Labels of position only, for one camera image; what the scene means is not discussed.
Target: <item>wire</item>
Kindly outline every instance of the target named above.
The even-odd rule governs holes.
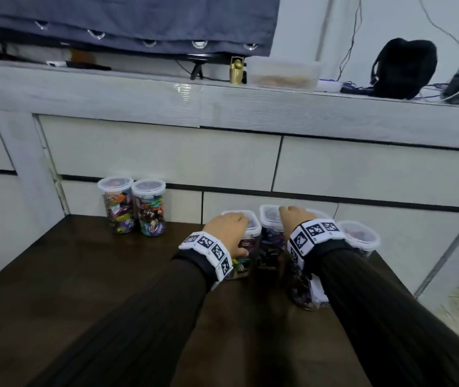
[[[186,69],[183,65],[181,65],[181,64],[179,63],[178,60],[176,60],[176,62],[177,62],[177,64],[181,67],[181,69],[183,69],[183,70],[184,70],[185,72],[187,72],[189,75],[192,74],[192,72],[191,72],[191,71],[188,71],[188,69]],[[229,80],[212,79],[212,78],[209,78],[209,77],[206,77],[206,76],[203,76],[203,78],[204,78],[204,79],[207,79],[207,80],[211,80],[211,81],[223,81],[223,82],[225,82],[225,83],[229,83],[229,82],[230,82]]]
[[[428,11],[426,10],[426,6],[424,5],[424,2],[423,0],[419,0],[419,4],[421,4],[421,8],[423,9],[423,12],[424,14],[426,15],[426,18],[428,19],[428,21],[430,22],[431,25],[433,25],[435,28],[437,28],[439,31],[445,33],[448,37],[450,37],[451,39],[453,39],[455,42],[457,42],[457,44],[459,45],[459,40],[457,38],[455,38],[450,32],[446,31],[445,29],[439,27],[437,24],[435,24],[432,19],[430,18],[430,15],[428,14]],[[456,97],[459,95],[459,90],[457,92],[455,92],[453,95],[451,96],[448,96],[448,97],[445,97],[443,98],[442,100],[443,101],[448,101],[450,100],[451,98],[453,97]]]
[[[360,16],[360,23],[358,24],[358,27],[357,27],[358,16]],[[337,77],[337,81],[339,81],[340,78],[342,77],[342,72],[344,71],[344,68],[348,64],[349,59],[351,58],[351,51],[353,50],[353,46],[355,45],[355,35],[361,26],[362,26],[362,0],[358,0],[358,6],[355,11],[355,23],[353,24],[353,36],[351,37],[351,46],[349,47],[348,52],[346,53],[346,55],[344,56],[344,59],[339,65],[339,77]]]

